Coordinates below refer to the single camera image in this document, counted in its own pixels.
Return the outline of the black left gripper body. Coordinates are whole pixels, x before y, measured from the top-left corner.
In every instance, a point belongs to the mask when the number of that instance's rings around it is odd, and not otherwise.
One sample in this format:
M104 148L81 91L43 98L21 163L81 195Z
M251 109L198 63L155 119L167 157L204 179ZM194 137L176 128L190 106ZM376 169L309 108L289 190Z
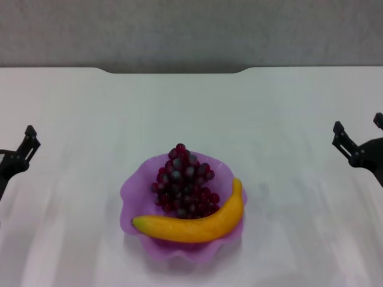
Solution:
M4 195L9 180L16 174L25 172L29 162L15 151L1 150L1 195Z

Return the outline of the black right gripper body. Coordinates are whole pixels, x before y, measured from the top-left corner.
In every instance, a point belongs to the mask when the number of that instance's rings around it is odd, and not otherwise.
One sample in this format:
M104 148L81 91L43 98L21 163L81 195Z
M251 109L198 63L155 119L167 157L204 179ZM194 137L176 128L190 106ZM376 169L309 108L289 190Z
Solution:
M382 138L358 146L352 155L352 166L370 171L382 186Z

